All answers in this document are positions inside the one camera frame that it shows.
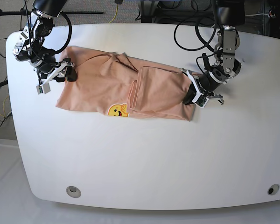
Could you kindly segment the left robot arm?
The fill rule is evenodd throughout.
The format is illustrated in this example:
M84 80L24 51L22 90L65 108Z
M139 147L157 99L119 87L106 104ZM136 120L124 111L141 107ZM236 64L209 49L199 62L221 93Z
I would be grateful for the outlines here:
M191 85L183 99L184 105L195 104L204 108L210 100L217 100L224 104L223 96L216 94L215 90L222 84L233 79L241 70L241 63L235 58L235 51L240 46L240 38L237 26L245 23L245 2L243 0L213 0L211 1L214 15L214 30L211 37L218 36L218 43L211 47L210 41L205 41L200 32L200 17L195 24L197 38L203 44L191 52L207 48L215 58L214 65L209 62L210 56L203 53L204 68L200 75L186 70L184 74L191 80Z

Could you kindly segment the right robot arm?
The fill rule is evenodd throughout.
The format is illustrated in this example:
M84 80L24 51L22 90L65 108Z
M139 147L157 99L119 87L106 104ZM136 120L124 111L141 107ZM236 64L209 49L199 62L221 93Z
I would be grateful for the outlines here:
M52 79L57 82L77 80L75 65L71 59L65 58L57 62L55 58L55 55L66 49L72 36L72 24L66 13L62 12L65 3L65 0L35 0L33 10L27 16L27 24L13 49L13 55L18 61L28 61L36 69L39 84L43 84L52 73ZM68 37L59 50L48 49L43 43L53 29L53 19L59 15L68 23Z

